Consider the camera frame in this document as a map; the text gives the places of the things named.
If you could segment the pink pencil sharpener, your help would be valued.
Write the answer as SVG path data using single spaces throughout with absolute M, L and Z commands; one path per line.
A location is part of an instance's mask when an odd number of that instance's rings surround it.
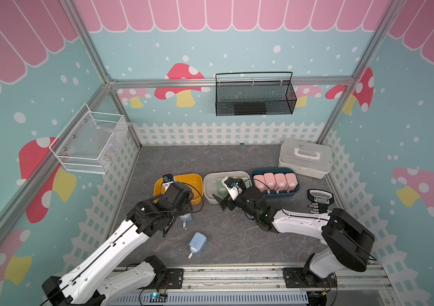
M 256 188 L 260 190 L 261 193 L 266 193 L 268 190 L 268 187 L 265 183 L 265 179 L 263 175 L 254 175 L 253 176 L 253 182 Z
M 268 187 L 269 193 L 273 193 L 276 187 L 276 179 L 273 173 L 264 173 L 265 184 Z
M 279 193 L 281 191 L 286 191 L 288 187 L 287 178 L 284 173 L 275 173 L 274 178 L 276 181 L 274 190 Z
M 296 189 L 296 187 L 298 186 L 298 180 L 297 180 L 297 176 L 295 173 L 286 173 L 285 174 L 285 178 L 287 181 L 287 192 L 294 192 L 294 190 Z

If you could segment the green pencil sharpener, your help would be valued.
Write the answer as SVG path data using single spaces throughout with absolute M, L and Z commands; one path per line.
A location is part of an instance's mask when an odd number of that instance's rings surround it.
M 223 178 L 219 178 L 216 181 L 217 184 L 217 190 L 218 190 L 218 196 L 220 198 L 225 198 L 228 195 L 227 188 L 225 187 L 224 183 L 222 182 Z
M 252 186 L 252 182 L 251 182 L 250 178 L 243 177 L 242 180 L 243 180 L 243 183 L 246 186 L 246 188 L 249 188 Z

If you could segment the dark teal storage box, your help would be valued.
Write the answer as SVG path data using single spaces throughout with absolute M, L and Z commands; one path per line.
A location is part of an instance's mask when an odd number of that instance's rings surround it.
M 251 178 L 253 179 L 254 175 L 264 175 L 264 173 L 295 173 L 292 169 L 290 168 L 286 168 L 286 167 L 278 167 L 278 168 L 262 168 L 262 169 L 257 169 L 254 170 L 251 173 Z M 290 192 L 288 193 L 287 190 L 286 191 L 281 191 L 279 193 L 277 193 L 275 190 L 273 193 L 269 193 L 269 190 L 267 190 L 266 193 L 263 193 L 266 197 L 268 198 L 291 198 L 293 196 L 295 196 L 300 190 L 300 184 L 298 181 L 298 186 L 296 187 L 296 189 L 294 190 L 294 192 Z

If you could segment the white plastic storage box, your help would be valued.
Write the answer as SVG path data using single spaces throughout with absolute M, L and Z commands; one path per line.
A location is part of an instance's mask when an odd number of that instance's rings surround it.
M 206 175 L 204 177 L 204 196 L 210 204 L 214 204 L 214 205 L 218 204 L 218 201 L 213 196 L 213 195 L 218 196 L 216 181 L 219 178 L 224 179 L 225 177 L 242 179 L 243 177 L 250 178 L 250 175 L 244 171 L 215 172 Z

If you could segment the blue pencil sharpener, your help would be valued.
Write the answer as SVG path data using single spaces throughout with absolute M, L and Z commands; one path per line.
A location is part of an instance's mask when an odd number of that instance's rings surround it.
M 207 245 L 207 237 L 202 233 L 196 232 L 189 243 L 190 253 L 188 258 L 191 259 L 194 255 L 200 254 Z
M 180 221 L 182 222 L 182 227 L 186 230 L 187 224 L 192 221 L 192 214 L 183 214 L 179 216 Z

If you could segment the yellow plastic storage box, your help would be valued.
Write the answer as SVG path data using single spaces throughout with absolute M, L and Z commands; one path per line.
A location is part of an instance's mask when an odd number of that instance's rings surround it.
M 202 196 L 204 195 L 204 183 L 203 178 L 196 173 L 175 175 L 175 181 L 183 182 L 186 186 L 190 187 L 194 198 L 191 200 L 192 205 L 198 205 L 202 203 Z M 154 196 L 160 195 L 165 192 L 165 188 L 162 187 L 163 179 L 160 178 L 154 185 Z

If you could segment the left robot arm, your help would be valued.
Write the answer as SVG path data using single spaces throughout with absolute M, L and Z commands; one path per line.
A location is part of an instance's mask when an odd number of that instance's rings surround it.
M 114 277 L 113 270 L 155 233 L 166 235 L 181 215 L 193 211 L 190 184 L 168 182 L 165 192 L 139 201 L 119 227 L 81 264 L 42 285 L 52 305 L 107 305 L 133 289 L 159 288 L 167 282 L 167 268 L 156 256 Z

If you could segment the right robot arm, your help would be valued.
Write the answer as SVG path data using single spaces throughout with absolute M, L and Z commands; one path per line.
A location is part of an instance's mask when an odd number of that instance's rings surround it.
M 274 209 L 255 186 L 233 187 L 224 198 L 214 195 L 222 210 L 241 209 L 260 229 L 316 238 L 326 248 L 306 261 L 303 274 L 325 279 L 342 269 L 365 272 L 373 260 L 374 235 L 343 209 L 321 214 Z

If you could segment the rack of metal bits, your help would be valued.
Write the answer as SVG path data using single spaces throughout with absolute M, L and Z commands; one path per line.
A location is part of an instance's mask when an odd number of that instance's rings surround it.
M 335 203 L 334 195 L 321 189 L 307 190 L 307 198 L 311 202 L 309 207 L 312 214 L 329 213 L 329 207 Z

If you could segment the translucent plastic lidded case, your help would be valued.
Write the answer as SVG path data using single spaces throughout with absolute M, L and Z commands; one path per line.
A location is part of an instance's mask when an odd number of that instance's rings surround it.
M 296 174 L 323 179 L 332 169 L 332 149 L 327 145 L 287 138 L 281 145 L 278 164 Z

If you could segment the small green circuit board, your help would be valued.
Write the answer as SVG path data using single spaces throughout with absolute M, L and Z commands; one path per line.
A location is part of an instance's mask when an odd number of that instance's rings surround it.
M 150 294 L 150 303 L 165 303 L 168 299 L 168 295 L 164 293 L 154 292 Z

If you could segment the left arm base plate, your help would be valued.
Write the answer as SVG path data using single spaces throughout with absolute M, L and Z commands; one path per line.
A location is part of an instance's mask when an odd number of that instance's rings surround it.
M 184 269 L 163 269 L 157 271 L 151 283 L 157 289 L 181 289 Z

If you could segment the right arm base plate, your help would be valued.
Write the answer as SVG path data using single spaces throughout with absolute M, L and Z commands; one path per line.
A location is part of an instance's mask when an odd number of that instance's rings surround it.
M 304 268 L 284 268 L 283 279 L 287 288 L 319 288 L 328 291 L 337 287 L 337 279 L 334 274 L 326 278 L 319 276 Z

